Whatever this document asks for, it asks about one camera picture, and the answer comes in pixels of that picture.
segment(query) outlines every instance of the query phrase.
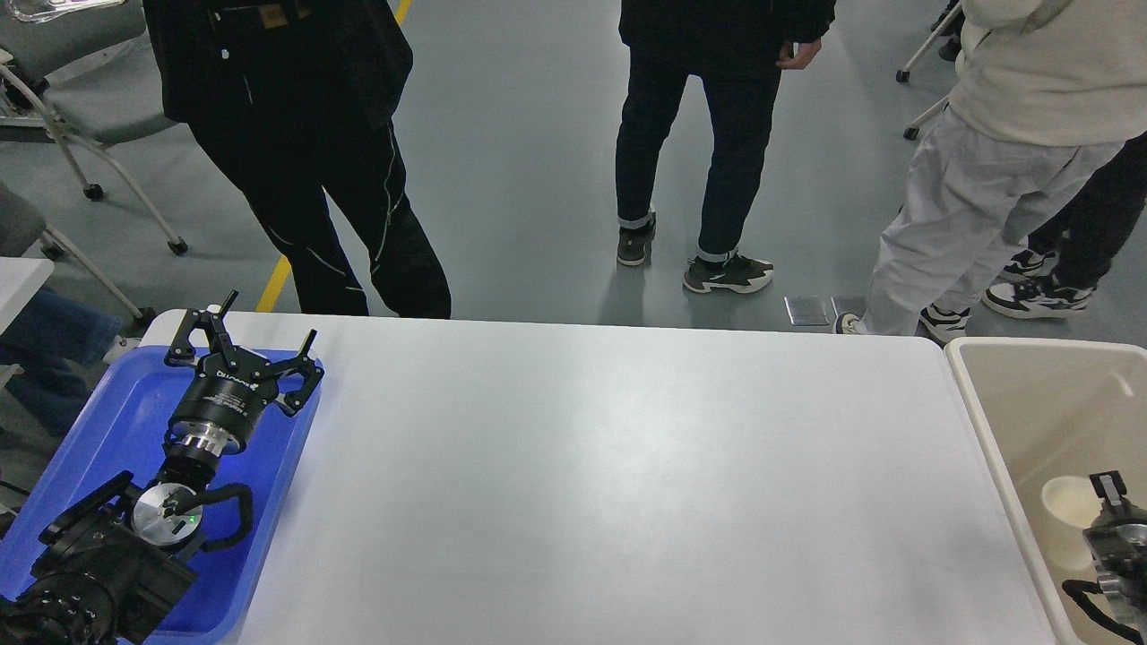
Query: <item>metal floor plate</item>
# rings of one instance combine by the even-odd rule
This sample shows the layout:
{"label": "metal floor plate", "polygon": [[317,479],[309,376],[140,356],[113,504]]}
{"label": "metal floor plate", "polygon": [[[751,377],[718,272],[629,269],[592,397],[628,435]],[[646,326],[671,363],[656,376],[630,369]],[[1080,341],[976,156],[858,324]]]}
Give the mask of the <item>metal floor plate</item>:
{"label": "metal floor plate", "polygon": [[785,296],[785,309],[794,327],[818,327],[828,325],[825,304],[820,296]]}

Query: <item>sneaker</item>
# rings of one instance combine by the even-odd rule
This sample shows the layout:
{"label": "sneaker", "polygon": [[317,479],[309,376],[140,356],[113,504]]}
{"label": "sneaker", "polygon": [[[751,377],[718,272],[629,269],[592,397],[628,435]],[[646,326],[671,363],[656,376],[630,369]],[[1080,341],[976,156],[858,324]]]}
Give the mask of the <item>sneaker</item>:
{"label": "sneaker", "polygon": [[836,321],[833,322],[834,334],[845,334],[845,335],[867,335],[868,329],[865,328],[864,321],[856,313],[845,311],[836,317]]}
{"label": "sneaker", "polygon": [[111,365],[117,358],[138,347],[140,347],[140,339],[125,339],[123,336],[116,336],[116,340],[111,342],[111,347],[108,348],[107,353],[103,355],[102,360],[104,364]]}
{"label": "sneaker", "polygon": [[641,266],[649,255],[657,232],[657,211],[649,207],[649,223],[641,228],[621,227],[617,236],[617,262],[625,266]]}
{"label": "sneaker", "polygon": [[988,309],[1011,318],[1072,318],[1087,311],[1087,301],[1093,293],[1094,287],[1064,287],[1053,273],[1017,285],[1000,282],[989,287],[981,300]]}
{"label": "sneaker", "polygon": [[1022,282],[1035,278],[1044,270],[1044,263],[1053,257],[1055,257],[1055,251],[1038,254],[1031,249],[1024,249],[1012,256],[1012,259],[1000,271],[1000,278],[1008,282]]}
{"label": "sneaker", "polygon": [[773,279],[773,265],[736,254],[718,267],[712,269],[701,258],[689,261],[685,271],[685,288],[695,294],[708,294],[713,289],[728,289],[738,294],[751,294],[764,289]]}
{"label": "sneaker", "polygon": [[928,336],[942,345],[968,335],[965,329],[968,327],[969,318],[972,308],[963,311],[945,311],[935,304],[929,304],[920,310],[920,322],[928,332]]}
{"label": "sneaker", "polygon": [[960,57],[960,49],[962,49],[962,47],[960,46],[960,39],[950,38],[947,42],[941,45],[939,49],[936,53],[939,55],[942,60],[945,60],[950,63],[954,63],[955,60]]}

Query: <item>gray floor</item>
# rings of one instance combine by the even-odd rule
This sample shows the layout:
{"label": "gray floor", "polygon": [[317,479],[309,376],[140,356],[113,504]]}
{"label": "gray floor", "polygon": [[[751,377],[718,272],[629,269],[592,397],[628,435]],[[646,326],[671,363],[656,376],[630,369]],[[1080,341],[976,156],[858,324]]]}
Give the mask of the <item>gray floor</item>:
{"label": "gray floor", "polygon": [[[863,294],[876,235],[900,203],[913,153],[900,132],[954,83],[952,65],[935,54],[916,68],[910,86],[892,78],[941,5],[840,3],[813,67],[787,72],[782,83],[760,195],[742,241],[744,252],[777,264],[775,281],[754,296],[697,296],[685,293],[680,279],[697,233],[712,143],[700,85],[690,83],[662,154],[651,263],[621,267],[614,261],[612,154],[627,52],[617,37],[619,3],[415,0],[405,24],[415,69],[397,132],[409,169],[408,194],[450,277],[455,316],[827,333],[827,327],[793,327],[783,297],[827,302]],[[171,255],[125,187],[83,150],[80,163],[108,191],[102,203],[83,199],[50,146],[0,143],[0,176],[138,304],[159,311],[200,306],[236,288],[242,294],[236,306],[252,309],[278,255],[242,195],[187,129],[112,153],[190,244],[188,255]],[[366,251],[348,226],[338,227],[366,277]],[[981,309],[969,332],[1147,345],[1139,322],[1147,311],[1144,228],[1103,281],[1089,316],[1015,321]],[[123,312],[73,262],[60,263],[49,283]],[[389,314],[375,294],[369,296],[375,313]],[[298,311],[289,287],[275,311]],[[24,426],[26,418],[13,417],[14,407],[10,397],[0,396],[0,420]],[[23,441],[14,437],[18,434],[0,436],[0,466],[31,460],[9,452]]]}

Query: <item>black pants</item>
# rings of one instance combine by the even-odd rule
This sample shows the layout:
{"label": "black pants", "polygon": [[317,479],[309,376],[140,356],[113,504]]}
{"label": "black pants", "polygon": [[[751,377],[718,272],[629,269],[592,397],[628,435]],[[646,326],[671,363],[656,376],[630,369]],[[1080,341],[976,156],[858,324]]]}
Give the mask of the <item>black pants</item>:
{"label": "black pants", "polygon": [[[1041,254],[1060,249],[1054,273],[1060,282],[1090,289],[1111,270],[1111,259],[1131,236],[1147,200],[1147,133],[1128,141],[1095,171],[1079,194],[1055,217],[1028,235]],[[1070,238],[1063,240],[1063,233]]]}
{"label": "black pants", "polygon": [[[630,93],[617,134],[617,215],[641,223],[649,210],[657,157],[681,104],[682,69],[632,54]],[[765,78],[701,77],[713,127],[713,155],[701,208],[697,247],[705,259],[736,249],[749,207],[760,188],[765,147],[773,126],[779,68]]]}
{"label": "black pants", "polygon": [[370,254],[370,282],[403,317],[448,318],[450,288],[406,196],[392,124],[372,131],[329,53],[303,25],[245,34],[228,48],[249,92],[190,123],[290,262],[305,313],[366,316],[323,189]]}

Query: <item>white table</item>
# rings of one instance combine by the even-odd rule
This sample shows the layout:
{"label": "white table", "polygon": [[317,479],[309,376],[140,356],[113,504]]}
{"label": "white table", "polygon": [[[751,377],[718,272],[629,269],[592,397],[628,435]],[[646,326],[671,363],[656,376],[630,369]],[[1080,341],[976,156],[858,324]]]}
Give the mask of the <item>white table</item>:
{"label": "white table", "polygon": [[227,324],[328,374],[231,643],[1054,643],[928,341]]}
{"label": "white table", "polygon": [[50,274],[52,263],[47,259],[0,257],[0,332],[8,328]]}

